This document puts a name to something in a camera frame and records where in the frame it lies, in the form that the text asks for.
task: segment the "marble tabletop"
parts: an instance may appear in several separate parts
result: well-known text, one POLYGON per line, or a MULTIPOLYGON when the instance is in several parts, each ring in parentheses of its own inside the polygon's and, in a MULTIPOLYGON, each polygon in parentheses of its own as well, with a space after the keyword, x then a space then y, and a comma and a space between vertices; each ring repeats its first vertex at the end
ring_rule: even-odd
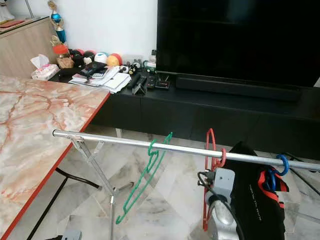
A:
POLYGON ((52 131, 83 131, 108 97, 105 89, 0 75, 1 239, 70 149, 52 131))

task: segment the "tiled floor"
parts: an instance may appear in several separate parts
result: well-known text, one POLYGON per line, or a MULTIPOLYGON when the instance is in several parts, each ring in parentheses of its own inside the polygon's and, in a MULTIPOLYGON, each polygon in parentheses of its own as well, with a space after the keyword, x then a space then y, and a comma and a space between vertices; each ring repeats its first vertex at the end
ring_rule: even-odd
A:
MULTIPOLYGON (((116 136, 114 128, 90 125, 88 133, 116 136)), ((128 139, 163 141, 163 136, 141 132, 124 131, 128 139)), ((173 138, 174 145, 203 148, 203 142, 173 138)), ((95 145, 88 142, 93 149, 95 145)), ((113 186, 120 187, 130 181, 136 182, 148 158, 145 148, 106 144, 102 170, 113 186)), ((272 153, 257 152, 262 157, 274 157, 272 153)), ((203 171, 204 157, 167 152, 165 158, 145 192, 132 207, 122 223, 115 226, 115 239, 119 240, 205 240, 201 230, 203 188, 197 186, 197 172, 203 171)), ((82 160, 74 148, 60 164, 62 170, 100 184, 92 167, 82 160)), ((320 173, 300 170, 304 177, 320 189, 320 173)), ((23 215, 8 239, 24 240, 41 213, 62 183, 64 177, 53 173, 27 212, 23 215)), ((315 240, 320 235, 320 197, 298 177, 287 174, 285 181, 290 193, 280 197, 286 202, 286 239, 315 240)), ((115 217, 123 214, 122 205, 129 190, 117 198, 115 217)), ((109 196, 104 190, 69 179, 56 202, 35 233, 34 240, 45 240, 62 235, 66 229, 82 231, 83 240, 106 240, 109 232, 109 196)))

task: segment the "black remote control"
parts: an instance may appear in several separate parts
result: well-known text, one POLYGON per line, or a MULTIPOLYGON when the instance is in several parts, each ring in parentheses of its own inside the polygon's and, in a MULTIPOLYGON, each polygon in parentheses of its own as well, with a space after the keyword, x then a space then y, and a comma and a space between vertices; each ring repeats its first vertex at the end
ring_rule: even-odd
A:
POLYGON ((138 80, 140 79, 140 77, 141 77, 140 73, 137 73, 136 75, 131 76, 131 80, 127 84, 126 88, 133 89, 136 83, 138 82, 138 80))

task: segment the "television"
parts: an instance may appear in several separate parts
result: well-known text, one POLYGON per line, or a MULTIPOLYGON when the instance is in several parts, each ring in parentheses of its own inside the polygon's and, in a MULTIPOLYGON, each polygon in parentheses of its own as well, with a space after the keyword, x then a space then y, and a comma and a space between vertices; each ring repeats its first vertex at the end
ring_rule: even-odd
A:
POLYGON ((320 77, 319 7, 318 0, 158 0, 157 71, 313 87, 320 77))

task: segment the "red table edge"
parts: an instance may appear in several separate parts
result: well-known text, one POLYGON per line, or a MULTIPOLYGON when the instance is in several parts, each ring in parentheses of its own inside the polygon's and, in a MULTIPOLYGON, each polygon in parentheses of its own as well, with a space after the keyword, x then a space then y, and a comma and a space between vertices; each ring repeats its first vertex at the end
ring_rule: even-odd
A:
MULTIPOLYGON (((80 132, 83 132, 87 126, 89 125, 89 123, 92 121, 92 119, 96 116, 96 114, 98 113, 98 111, 101 109, 101 107, 105 104, 105 102, 107 101, 107 99, 110 96, 110 92, 105 96, 105 98, 103 99, 103 101, 99 104, 99 106, 96 108, 96 110, 94 111, 94 113, 91 115, 91 117, 89 117, 89 119, 86 121, 86 123, 83 125, 83 127, 81 128, 80 132)), ((12 221, 12 223, 9 225, 9 227, 7 228, 7 230, 4 232, 3 236, 1 237, 0 240, 6 240, 10 233, 12 232, 12 230, 15 228, 15 226, 17 225, 17 223, 19 222, 19 220, 21 219, 21 217, 23 216, 23 214, 26 212, 26 210, 28 209, 28 207, 31 205, 31 203, 33 202, 33 200, 36 198, 36 196, 38 195, 38 193, 40 192, 40 190, 42 189, 42 187, 46 184, 46 182, 48 181, 48 179, 50 178, 50 176, 52 175, 52 173, 56 170, 56 168, 59 166, 59 164, 61 163, 61 161, 65 158, 65 156, 67 155, 67 153, 69 152, 69 150, 72 147, 72 143, 69 144, 69 146, 63 151, 63 153, 61 154, 61 156, 59 157, 59 159, 56 161, 56 163, 53 165, 53 167, 50 169, 50 171, 46 174, 46 176, 44 177, 44 179, 40 182, 40 184, 38 185, 38 187, 35 189, 35 191, 32 193, 32 195, 30 196, 30 198, 28 199, 28 201, 26 201, 26 203, 23 205, 23 207, 21 208, 20 212, 16 215, 16 217, 14 218, 14 220, 12 221)))

